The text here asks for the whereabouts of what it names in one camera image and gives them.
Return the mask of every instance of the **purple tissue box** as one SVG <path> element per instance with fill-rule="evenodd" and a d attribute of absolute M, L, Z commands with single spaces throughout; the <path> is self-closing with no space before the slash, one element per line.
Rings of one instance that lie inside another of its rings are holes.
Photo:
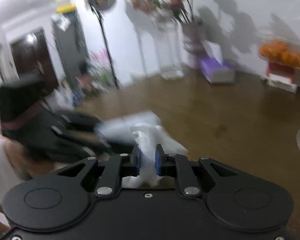
<path fill-rule="evenodd" d="M 201 71 L 212 84 L 234 83 L 234 69 L 227 63 L 221 65 L 215 58 L 203 59 L 201 61 Z"/>

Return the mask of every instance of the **brown table surface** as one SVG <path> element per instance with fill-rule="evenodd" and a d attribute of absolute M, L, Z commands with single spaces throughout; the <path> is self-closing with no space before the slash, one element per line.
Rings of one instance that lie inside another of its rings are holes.
<path fill-rule="evenodd" d="M 294 199 L 287 226 L 300 239 L 300 93 L 272 88 L 250 74 L 235 85 L 211 86 L 197 72 L 160 76 L 87 100 L 79 111 L 107 120 L 151 110 L 191 160 L 210 156 L 286 188 Z"/>

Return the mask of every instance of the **dark brown door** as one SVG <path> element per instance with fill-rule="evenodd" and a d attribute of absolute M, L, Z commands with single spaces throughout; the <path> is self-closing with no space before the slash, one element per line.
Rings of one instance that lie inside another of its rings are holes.
<path fill-rule="evenodd" d="M 11 49 L 19 77 L 37 69 L 43 73 L 49 93 L 58 87 L 43 30 L 29 33 L 11 44 Z"/>

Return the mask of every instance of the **pink stripe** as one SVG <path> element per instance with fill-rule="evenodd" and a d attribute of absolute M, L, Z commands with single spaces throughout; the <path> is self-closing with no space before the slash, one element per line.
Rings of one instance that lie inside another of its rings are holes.
<path fill-rule="evenodd" d="M 37 102 L 34 105 L 30 106 L 26 111 L 24 111 L 13 121 L 2 122 L 1 128 L 3 130 L 17 130 L 21 128 L 31 118 L 35 117 L 42 110 L 42 108 L 43 106 L 40 104 L 40 102 Z"/>

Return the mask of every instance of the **vase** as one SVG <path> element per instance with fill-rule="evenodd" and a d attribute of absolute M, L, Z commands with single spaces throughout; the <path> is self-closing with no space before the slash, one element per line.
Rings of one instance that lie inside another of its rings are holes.
<path fill-rule="evenodd" d="M 199 69 L 201 60 L 207 57 L 207 52 L 202 44 L 206 39 L 206 27 L 203 23 L 183 23 L 183 44 L 188 52 L 187 65 L 191 69 Z"/>
<path fill-rule="evenodd" d="M 180 57 L 180 39 L 178 23 L 170 20 L 154 22 L 158 35 L 154 38 L 155 50 L 161 76 L 166 80 L 184 77 Z"/>

